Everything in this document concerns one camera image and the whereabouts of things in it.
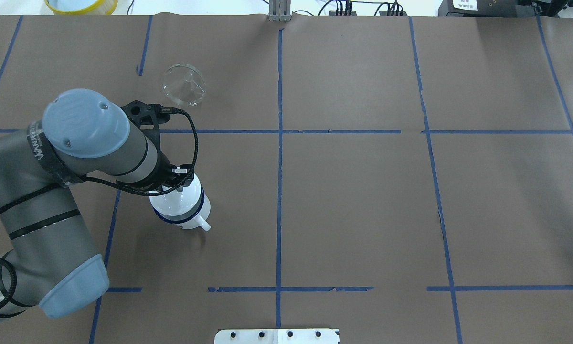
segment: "clear glass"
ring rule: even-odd
[[[202,73],[190,64],[175,64],[161,79],[164,94],[178,105],[194,107],[206,94],[206,81]]]

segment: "light blue cap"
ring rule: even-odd
[[[96,301],[109,284],[102,255],[95,255],[55,285],[39,306],[49,318],[61,318]]]
[[[129,137],[129,119],[121,108],[84,88],[66,91],[50,103],[42,128],[57,150],[77,158],[104,157]]]

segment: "white bracket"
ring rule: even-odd
[[[290,22],[291,0],[269,0],[269,21]]]
[[[221,330],[214,344],[339,344],[338,329]]]

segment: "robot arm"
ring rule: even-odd
[[[59,318],[106,292],[102,257],[67,187],[96,170],[138,193],[186,187],[192,166],[179,173],[159,148],[158,124],[170,112],[141,102],[117,107],[97,92],[74,89],[49,104],[42,121],[0,137],[0,207],[50,189],[0,215],[13,244],[0,256],[0,320],[34,305]],[[144,124],[153,128],[143,133]]]

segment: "yellow rim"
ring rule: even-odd
[[[105,0],[97,0],[91,6],[86,7],[84,9],[79,9],[76,11],[58,10],[49,4],[49,0],[44,0],[44,3],[49,7],[49,9],[51,9],[51,11],[53,11],[53,13],[58,13],[58,14],[62,14],[62,15],[80,15],[80,14],[90,13],[94,9],[97,9],[97,7],[100,6],[104,1]],[[112,5],[112,8],[110,9],[110,11],[108,11],[106,14],[112,14],[112,12],[115,10],[116,7],[117,7],[117,2],[115,1],[115,3]]]

